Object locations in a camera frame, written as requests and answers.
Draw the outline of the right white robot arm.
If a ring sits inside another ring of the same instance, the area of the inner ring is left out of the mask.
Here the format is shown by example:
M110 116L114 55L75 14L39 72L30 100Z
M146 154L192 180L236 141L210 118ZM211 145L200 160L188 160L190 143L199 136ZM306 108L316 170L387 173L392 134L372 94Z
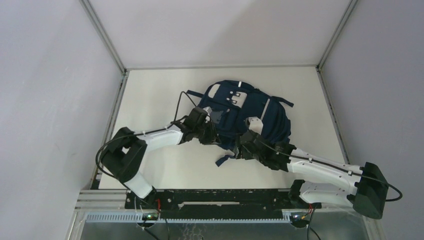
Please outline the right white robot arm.
M353 208L371 219L383 217L389 183L380 168L371 162L364 166L318 157L284 141L271 143L248 130L238 138L244 155L264 166L301 175L290 188L289 203L335 204Z

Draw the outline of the navy blue backpack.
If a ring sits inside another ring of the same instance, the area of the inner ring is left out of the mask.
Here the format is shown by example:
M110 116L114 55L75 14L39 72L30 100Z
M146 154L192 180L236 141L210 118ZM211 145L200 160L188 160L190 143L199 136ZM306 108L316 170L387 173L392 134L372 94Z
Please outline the navy blue backpack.
M229 159L242 158L238 138L248 131L247 119L258 118L263 123L261 135L270 143L290 142L291 121L283 105L294 104L282 97L271 96L247 82L222 80L210 85L204 93L188 90L200 98L198 107L211 108L211 119L220 140L218 146L232 154L219 158L219 167Z

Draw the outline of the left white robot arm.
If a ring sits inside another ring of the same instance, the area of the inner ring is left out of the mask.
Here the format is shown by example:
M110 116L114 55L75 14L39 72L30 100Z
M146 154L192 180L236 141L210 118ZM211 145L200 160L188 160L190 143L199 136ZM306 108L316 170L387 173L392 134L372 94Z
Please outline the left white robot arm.
M213 123L212 108L195 107L189 115L174 120L169 125L136 133L122 127L116 135L100 147L95 163L105 175L118 180L137 196L137 202L149 209L156 203L155 188L140 172L144 156L152 151L176 146L198 139L203 145L218 143Z

